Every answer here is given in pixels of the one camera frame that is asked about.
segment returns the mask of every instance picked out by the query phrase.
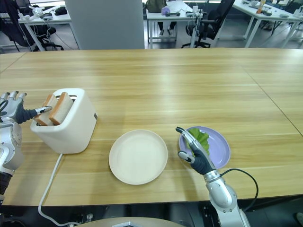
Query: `backpack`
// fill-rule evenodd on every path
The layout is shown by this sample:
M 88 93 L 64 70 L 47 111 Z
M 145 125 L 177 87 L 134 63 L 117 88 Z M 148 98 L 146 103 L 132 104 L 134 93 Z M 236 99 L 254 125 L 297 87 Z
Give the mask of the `backpack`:
M 147 0 L 145 6 L 150 13 L 161 13 L 161 9 L 167 5 L 165 0 Z

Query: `bread slice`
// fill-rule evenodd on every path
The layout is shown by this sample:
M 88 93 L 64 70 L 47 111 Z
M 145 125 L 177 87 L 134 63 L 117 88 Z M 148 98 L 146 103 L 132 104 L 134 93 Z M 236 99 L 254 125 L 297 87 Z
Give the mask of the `bread slice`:
M 53 94 L 49 94 L 42 106 L 51 106 L 52 108 L 54 108 L 57 102 L 58 99 Z M 49 119 L 50 114 L 51 111 L 41 113 L 40 115 L 35 116 L 34 120 L 42 126 L 53 125 L 53 122 Z
M 73 101 L 68 93 L 62 92 L 56 106 L 53 108 L 49 115 L 49 119 L 54 123 L 54 125 L 59 125 L 64 121 L 72 104 Z

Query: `lettuce leaf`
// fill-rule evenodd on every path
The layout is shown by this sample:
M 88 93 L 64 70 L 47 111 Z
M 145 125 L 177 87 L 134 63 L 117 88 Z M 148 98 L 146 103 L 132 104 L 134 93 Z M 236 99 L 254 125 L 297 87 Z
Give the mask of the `lettuce leaf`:
M 200 130 L 198 128 L 192 128 L 192 129 L 188 130 L 188 132 L 196 138 L 196 140 L 202 145 L 204 150 L 209 155 L 209 144 L 207 142 L 209 135 L 207 133 L 200 132 Z

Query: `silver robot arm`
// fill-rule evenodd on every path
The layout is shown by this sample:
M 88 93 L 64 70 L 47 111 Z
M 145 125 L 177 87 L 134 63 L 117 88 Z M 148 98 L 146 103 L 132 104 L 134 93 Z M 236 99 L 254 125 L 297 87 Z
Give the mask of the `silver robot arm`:
M 18 91 L 6 92 L 0 97 L 0 205 L 11 177 L 24 159 L 21 153 L 22 130 L 19 124 L 52 109 L 50 106 L 44 106 L 25 110 L 23 102 L 26 93 L 21 93 L 18 98 L 17 94 Z
M 216 170 L 211 159 L 201 144 L 186 130 L 177 127 L 189 143 L 195 157 L 180 151 L 178 156 L 189 162 L 194 170 L 202 174 L 209 191 L 210 202 L 216 209 L 222 227 L 250 227 L 245 213 L 239 209 L 236 192 L 226 184 L 223 177 Z

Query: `toaster cord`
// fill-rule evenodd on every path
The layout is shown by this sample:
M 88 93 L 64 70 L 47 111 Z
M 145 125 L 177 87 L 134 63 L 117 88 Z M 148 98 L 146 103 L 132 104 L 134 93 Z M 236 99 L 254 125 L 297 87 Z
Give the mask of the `toaster cord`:
M 53 178 L 54 178 L 54 176 L 55 176 L 55 174 L 56 174 L 56 171 L 57 171 L 58 165 L 60 164 L 60 161 L 61 161 L 62 156 L 63 156 L 63 154 L 60 154 L 60 155 L 59 155 L 59 157 L 58 157 L 58 159 L 57 159 L 57 162 L 56 162 L 56 164 L 55 164 L 55 167 L 53 168 L 53 173 L 52 173 L 51 178 L 50 178 L 50 180 L 49 180 L 48 186 L 46 187 L 46 190 L 44 191 L 44 194 L 43 194 L 43 196 L 42 196 L 42 198 L 41 198 L 41 200 L 40 200 L 40 202 L 39 202 L 38 212 L 39 212 L 39 214 L 40 214 L 43 218 L 46 218 L 46 219 L 52 221 L 52 222 L 53 222 L 55 225 L 57 225 L 57 226 L 66 226 L 66 225 L 71 225 L 71 224 L 72 224 L 72 225 L 80 225 L 80 223 L 78 223 L 78 222 L 68 222 L 68 223 L 60 224 L 60 223 L 58 223 L 55 219 L 53 219 L 52 217 L 47 216 L 46 214 L 44 214 L 44 213 L 42 212 L 42 210 L 41 210 L 41 207 L 42 207 L 42 204 L 43 204 L 43 202 L 44 202 L 44 200 L 45 200 L 45 197 L 46 197 L 46 195 L 48 194 L 49 189 L 50 189 L 50 187 L 51 187 L 51 185 L 52 185 L 52 183 L 53 183 Z

